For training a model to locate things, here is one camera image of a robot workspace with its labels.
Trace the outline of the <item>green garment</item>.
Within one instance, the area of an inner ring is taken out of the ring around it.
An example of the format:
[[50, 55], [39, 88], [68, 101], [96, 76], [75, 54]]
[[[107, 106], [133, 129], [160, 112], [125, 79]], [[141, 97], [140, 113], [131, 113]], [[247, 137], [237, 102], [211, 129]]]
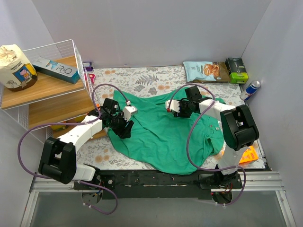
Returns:
[[[199, 115], [193, 113], [190, 118], [176, 118], [165, 109], [165, 102], [170, 98], [180, 100], [185, 96], [183, 88], [177, 93], [148, 98], [130, 93], [122, 95], [115, 91], [114, 100], [121, 107], [125, 106], [125, 99], [128, 98], [138, 113], [132, 117], [134, 125], [130, 138], [121, 139], [111, 129], [108, 130], [114, 149], [165, 173], [187, 175], [196, 171], [187, 157], [186, 142]], [[224, 145], [218, 121], [207, 115], [202, 116], [190, 137], [190, 157], [199, 166], [209, 156], [217, 155]]]

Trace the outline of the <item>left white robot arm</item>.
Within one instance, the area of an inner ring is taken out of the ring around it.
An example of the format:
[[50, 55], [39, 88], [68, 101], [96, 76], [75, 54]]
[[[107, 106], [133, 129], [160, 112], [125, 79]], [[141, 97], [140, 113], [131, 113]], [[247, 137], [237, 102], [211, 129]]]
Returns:
[[69, 132], [58, 138], [49, 137], [45, 141], [38, 172], [63, 184], [84, 181], [90, 189], [98, 188], [101, 178], [96, 174], [97, 169], [77, 164], [77, 152], [104, 128], [111, 129], [121, 139], [130, 138], [134, 124], [131, 117], [137, 112], [133, 105], [127, 104], [121, 109], [117, 101], [106, 98], [102, 106], [91, 110]]

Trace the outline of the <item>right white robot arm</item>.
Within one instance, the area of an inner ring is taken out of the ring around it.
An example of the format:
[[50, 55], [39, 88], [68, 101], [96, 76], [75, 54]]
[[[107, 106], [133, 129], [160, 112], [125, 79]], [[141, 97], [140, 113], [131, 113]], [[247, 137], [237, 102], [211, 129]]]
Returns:
[[225, 188], [231, 183], [231, 176], [237, 173], [239, 162], [246, 149], [259, 138], [259, 131], [247, 105], [223, 104], [216, 101], [214, 95], [202, 97], [198, 88], [208, 90], [202, 85], [191, 83], [190, 86], [185, 89], [186, 98], [174, 100], [171, 97], [166, 101], [165, 108], [175, 117], [189, 118], [192, 113], [199, 114], [190, 130], [186, 144], [189, 162], [198, 169], [200, 167], [194, 164], [189, 154], [189, 142], [193, 130], [205, 114], [221, 122], [226, 148], [216, 168], [205, 169], [205, 171], [215, 172], [215, 184], [220, 188]]

